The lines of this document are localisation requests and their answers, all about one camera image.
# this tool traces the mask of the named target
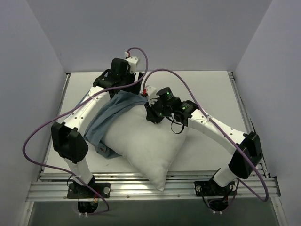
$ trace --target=metal frame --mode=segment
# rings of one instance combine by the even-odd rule
[[[238,102],[242,118],[247,129],[247,132],[253,131],[252,122],[247,114],[245,106],[239,96],[233,72],[229,72],[229,79],[235,97]],[[66,83],[62,93],[62,100],[59,109],[61,109],[64,94],[68,86],[70,74],[67,75]],[[45,161],[47,161],[50,148],[48,148]],[[279,225],[286,226],[286,218],[280,201],[280,190],[276,178],[269,178],[268,170],[264,160],[257,166],[261,175],[265,178],[268,186],[269,194],[275,209],[275,213]],[[194,181],[208,180],[215,171],[193,171],[193,172],[168,172],[166,178],[166,188],[164,191],[158,191],[147,180],[146,177],[140,173],[94,173],[97,182],[111,183],[111,193],[109,201],[122,201],[122,200],[163,200],[163,199],[199,199],[195,195]],[[27,225],[32,212],[34,202],[56,202],[56,201],[69,201],[74,202],[77,200],[67,199],[67,180],[68,174],[44,174],[43,170],[38,182],[31,184],[28,192],[26,206],[20,221],[20,225]],[[245,180],[248,185],[252,187],[259,195],[264,196],[264,190],[260,180],[254,173]],[[238,188],[237,198],[254,197],[242,185]]]
[[[71,73],[68,73],[66,75],[67,75],[67,77],[66,77],[66,81],[65,81],[65,84],[64,84],[64,87],[63,87],[63,90],[62,90],[61,102],[60,102],[60,105],[59,105],[59,107],[57,109],[57,113],[56,113],[57,116],[60,114],[61,108],[63,106],[63,102],[64,102],[64,99],[65,99],[65,95],[66,95],[66,91],[67,91],[67,87],[68,87],[68,84],[69,84]],[[50,136],[48,146],[47,146],[47,151],[46,151],[44,162],[43,162],[44,164],[47,164],[47,159],[48,159],[49,152],[50,152],[51,142],[52,142],[52,140],[51,140],[51,136]],[[45,169],[45,167],[43,166],[41,174],[44,173],[44,169]]]
[[[238,93],[238,89],[237,89],[236,83],[235,83],[234,73],[233,72],[228,72],[228,75],[229,75],[230,82],[231,82],[231,85],[233,87],[233,91],[234,91],[234,94],[235,94],[235,97],[236,97],[236,100],[237,100],[237,103],[238,103],[238,106],[239,106],[239,110],[241,112],[241,116],[243,117],[243,121],[244,121],[245,127],[247,129],[247,132],[249,133],[251,131],[254,131],[252,121],[251,121],[251,119],[250,119],[250,117],[247,113],[247,110],[245,108],[245,105],[244,105],[244,103],[243,103],[243,101],[242,101],[242,99],[241,99],[241,97]],[[264,171],[264,175],[268,178],[269,173],[268,173],[267,166],[264,162],[264,159],[261,160],[260,164],[261,164],[262,169]],[[285,216],[280,198],[279,197],[271,197],[271,200],[272,200],[272,204],[273,204],[273,207],[274,207],[275,214],[276,214],[277,220],[279,222],[279,225],[280,226],[287,226],[288,223],[287,223],[287,220],[286,220],[286,216]]]

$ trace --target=black mounting plate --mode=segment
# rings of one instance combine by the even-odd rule
[[[93,189],[96,190],[103,198],[110,197],[111,184],[110,183],[94,183]],[[75,188],[74,183],[69,184],[67,193],[68,199],[87,199],[94,198],[95,194],[88,188],[85,189]]]
[[[229,183],[226,187],[224,187],[222,190],[219,191],[214,191],[212,190],[209,181],[195,181],[194,182],[194,190],[196,193],[196,196],[224,196],[225,194],[229,193],[229,196],[234,195],[234,190],[235,190],[235,182]]]

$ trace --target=gray floor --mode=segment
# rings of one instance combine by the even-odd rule
[[[278,226],[272,203],[256,198],[237,198],[223,215],[212,214],[201,199],[109,203],[110,212],[85,219],[74,212],[75,202],[36,202],[29,225]]]

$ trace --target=black motor joint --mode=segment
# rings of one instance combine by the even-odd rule
[[[235,186],[234,181],[228,183],[225,187],[220,187],[214,180],[213,177],[209,180],[209,188],[213,195],[216,196],[226,196],[233,190]]]
[[[138,79],[142,76],[143,73],[139,73]],[[98,78],[96,78],[93,86],[99,86],[104,89],[125,86],[135,82],[135,77],[136,74],[130,72],[130,64],[127,60],[115,58],[112,60],[111,68],[105,70]],[[120,92],[120,90],[139,94],[141,83],[142,81],[128,88],[111,90],[109,91],[110,97],[113,98],[113,96]]]
[[[152,106],[149,106],[148,103],[145,104],[146,119],[153,123],[159,123],[165,117],[174,117],[176,122],[188,126],[188,119],[198,108],[197,105],[189,100],[182,102],[180,98],[174,96],[169,87],[159,90],[156,94],[159,97]]]

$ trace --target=black joint housing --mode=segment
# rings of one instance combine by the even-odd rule
[[[160,97],[156,104],[160,103],[161,108],[158,112],[162,117],[170,117],[175,110],[182,104],[180,98],[175,97],[169,87],[165,87],[157,92],[157,95]]]
[[[192,117],[192,113],[198,109],[198,106],[190,101],[186,100],[184,101],[181,106],[179,107],[179,115],[181,115],[181,122],[183,123],[184,126],[188,126],[188,119]]]
[[[87,152],[88,145],[77,128],[71,129],[64,123],[55,122],[51,127],[53,148],[62,158],[69,159],[74,164],[82,161]]]
[[[98,78],[95,79],[93,86],[99,86],[104,89],[125,86],[133,83],[135,81],[136,74],[130,73],[130,64],[127,60],[115,58],[112,60],[111,68],[105,70]],[[138,78],[141,78],[143,73],[139,73]],[[139,94],[141,89],[141,82],[123,89],[110,90],[110,98],[123,90],[125,92],[131,92],[134,94]]]
[[[262,148],[260,144],[259,136],[250,132],[250,134],[244,134],[245,139],[238,144],[244,154],[251,160],[254,166],[256,166],[262,159]],[[239,178],[247,179],[253,169],[244,159],[244,157],[236,150],[233,154],[231,162],[229,164],[230,170]]]
[[[160,116],[157,115],[154,108],[151,107],[148,102],[145,103],[144,107],[145,107],[145,110],[146,110],[146,120],[147,121],[151,121],[155,124],[158,124],[164,119],[164,117],[160,117]]]

